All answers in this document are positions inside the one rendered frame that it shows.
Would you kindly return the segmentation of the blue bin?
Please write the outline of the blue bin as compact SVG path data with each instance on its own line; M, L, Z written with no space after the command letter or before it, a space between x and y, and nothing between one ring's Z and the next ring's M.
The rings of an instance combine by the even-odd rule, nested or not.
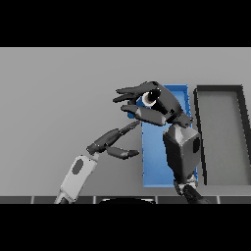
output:
M183 93L181 96L176 96L171 90L170 92L178 100L185 114L191 117L187 94ZM163 141L163 132L171 125L174 124L158 126L142 122L141 143L144 187L174 187L174 173L167 164L166 148Z

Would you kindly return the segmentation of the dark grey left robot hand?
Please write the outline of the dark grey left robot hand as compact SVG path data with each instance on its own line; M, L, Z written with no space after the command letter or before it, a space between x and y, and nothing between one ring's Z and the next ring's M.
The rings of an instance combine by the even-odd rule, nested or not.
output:
M125 150L118 148L114 146L114 143L122 136L126 135L129 131L135 129L139 124L140 121L135 121L123 128L115 128L106 132L86 147L87 152L90 155L107 152L108 155L122 160L137 156L139 154L138 150Z

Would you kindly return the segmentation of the dark grey bin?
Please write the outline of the dark grey bin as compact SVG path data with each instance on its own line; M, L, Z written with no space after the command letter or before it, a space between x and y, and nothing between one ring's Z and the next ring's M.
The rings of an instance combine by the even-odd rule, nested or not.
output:
M251 185L251 126L243 86L198 85L194 91L207 185Z

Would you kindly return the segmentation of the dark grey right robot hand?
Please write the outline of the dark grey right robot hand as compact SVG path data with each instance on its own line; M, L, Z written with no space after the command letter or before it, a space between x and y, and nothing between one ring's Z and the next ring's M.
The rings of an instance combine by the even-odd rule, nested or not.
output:
M126 101L128 103L127 97L129 92L139 92L152 89L160 91L157 104L153 106L153 109L159 111L162 118L157 124L151 125L164 126L165 124L177 124L181 127L187 128L192 124L193 119L185 114L175 96L165 86L157 81L145 81L134 87L117 89L116 92L119 94L119 97L114 98L113 102L119 103Z

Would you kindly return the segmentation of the blue pipe with pale ring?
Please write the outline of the blue pipe with pale ring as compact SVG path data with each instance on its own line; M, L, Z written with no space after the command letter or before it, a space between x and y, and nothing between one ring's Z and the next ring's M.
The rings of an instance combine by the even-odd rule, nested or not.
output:
M143 122L157 124L162 118L159 111L153 109L160 96L159 90L131 91L128 93L128 103L124 105L124 110Z

